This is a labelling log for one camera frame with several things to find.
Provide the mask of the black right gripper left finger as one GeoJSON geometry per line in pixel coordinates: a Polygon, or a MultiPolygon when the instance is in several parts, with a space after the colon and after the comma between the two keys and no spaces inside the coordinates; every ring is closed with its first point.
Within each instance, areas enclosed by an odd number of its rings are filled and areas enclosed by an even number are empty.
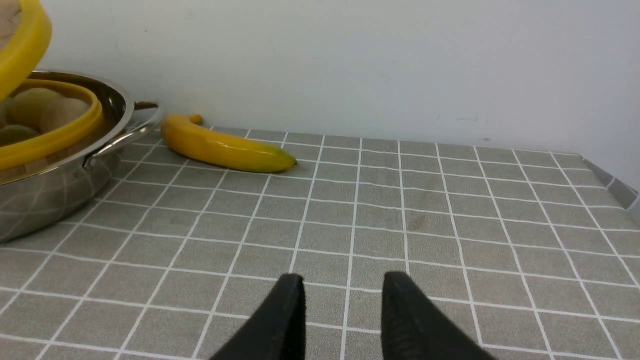
{"type": "Polygon", "coordinates": [[[254,313],[212,360],[304,360],[306,292],[294,273],[279,277],[254,313]]]}

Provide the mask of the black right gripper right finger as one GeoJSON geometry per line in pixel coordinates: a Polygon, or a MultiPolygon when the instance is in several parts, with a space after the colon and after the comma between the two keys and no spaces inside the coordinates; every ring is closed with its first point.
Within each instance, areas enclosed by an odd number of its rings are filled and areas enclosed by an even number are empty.
{"type": "Polygon", "coordinates": [[[493,360],[402,271],[384,274],[381,291],[384,360],[493,360]]]}

